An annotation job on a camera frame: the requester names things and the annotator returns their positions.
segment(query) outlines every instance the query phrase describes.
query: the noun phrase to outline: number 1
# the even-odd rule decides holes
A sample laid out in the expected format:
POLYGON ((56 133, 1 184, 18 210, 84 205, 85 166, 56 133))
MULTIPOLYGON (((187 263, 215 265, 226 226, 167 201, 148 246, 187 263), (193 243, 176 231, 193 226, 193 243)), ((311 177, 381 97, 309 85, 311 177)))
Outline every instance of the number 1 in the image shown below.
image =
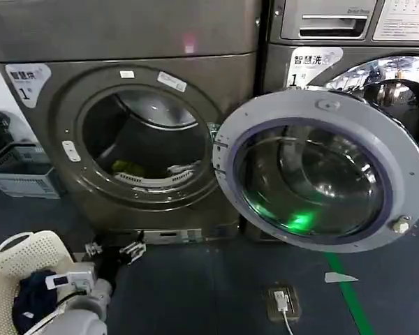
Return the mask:
POLYGON ((296 86, 296 74, 292 75, 292 77, 293 77, 293 81, 292 81, 291 86, 296 86))
POLYGON ((21 91, 23 94, 23 100, 29 100, 28 96, 25 94, 24 89, 19 89, 19 91, 21 91))

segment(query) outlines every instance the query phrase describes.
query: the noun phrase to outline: floor tape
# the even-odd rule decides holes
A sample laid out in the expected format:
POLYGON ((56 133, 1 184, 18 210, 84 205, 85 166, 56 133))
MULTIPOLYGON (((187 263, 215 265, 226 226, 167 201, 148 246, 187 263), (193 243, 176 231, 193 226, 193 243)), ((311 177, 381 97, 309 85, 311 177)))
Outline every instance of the floor tape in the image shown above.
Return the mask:
MULTIPOLYGON (((338 256, 334 253, 325 253, 326 258, 328 259, 329 266, 332 271, 339 272, 340 274, 346 273, 343 265, 340 262, 338 256)), ((346 300, 349 311, 357 325, 358 332, 360 335, 374 335, 372 330, 371 323, 369 323, 365 312, 363 311, 362 305, 358 301, 357 294, 353 289, 353 284, 350 282, 338 283, 341 293, 346 300)))

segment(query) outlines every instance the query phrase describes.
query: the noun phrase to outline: white robot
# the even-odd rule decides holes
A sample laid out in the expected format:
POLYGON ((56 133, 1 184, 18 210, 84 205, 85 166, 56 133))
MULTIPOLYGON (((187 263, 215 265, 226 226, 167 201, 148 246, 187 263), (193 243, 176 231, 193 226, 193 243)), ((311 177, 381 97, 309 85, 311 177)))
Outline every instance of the white robot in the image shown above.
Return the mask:
POLYGON ((91 262, 75 263, 66 274, 47 277, 48 289, 72 285, 74 291, 64 298, 68 299, 64 312, 52 318, 37 334, 107 335, 107 306, 115 291, 117 272, 146 251, 142 235, 140 233, 136 242, 116 251, 97 243, 88 244, 86 250, 91 262))

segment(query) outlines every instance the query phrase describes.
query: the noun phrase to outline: navy clothing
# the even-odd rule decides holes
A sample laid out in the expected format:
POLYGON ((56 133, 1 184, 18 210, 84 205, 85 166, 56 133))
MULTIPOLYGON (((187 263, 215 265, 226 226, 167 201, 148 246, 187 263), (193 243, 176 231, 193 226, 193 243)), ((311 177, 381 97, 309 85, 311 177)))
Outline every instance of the navy clothing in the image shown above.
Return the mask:
POLYGON ((30 330, 56 309, 57 290, 48 290, 45 284, 45 278, 54 274, 50 270, 35 271, 20 281, 19 295, 13 305, 14 327, 19 334, 30 330))

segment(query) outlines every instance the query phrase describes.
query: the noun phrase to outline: dark gray floor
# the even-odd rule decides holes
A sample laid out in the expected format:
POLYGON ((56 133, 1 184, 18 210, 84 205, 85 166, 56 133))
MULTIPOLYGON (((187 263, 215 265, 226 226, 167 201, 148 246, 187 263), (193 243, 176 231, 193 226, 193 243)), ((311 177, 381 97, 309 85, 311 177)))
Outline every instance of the dark gray floor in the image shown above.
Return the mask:
MULTIPOLYGON (((0 242, 27 230, 54 230, 72 251, 93 234, 67 197, 10 198, 0 193, 0 242)), ((376 335, 419 334, 419 224, 399 241, 367 253, 340 255, 376 335)), ((302 316, 295 335, 359 334, 322 253, 238 238, 215 244, 150 246, 122 271, 109 310, 110 335, 286 334, 267 320, 263 288, 295 286, 302 316)))

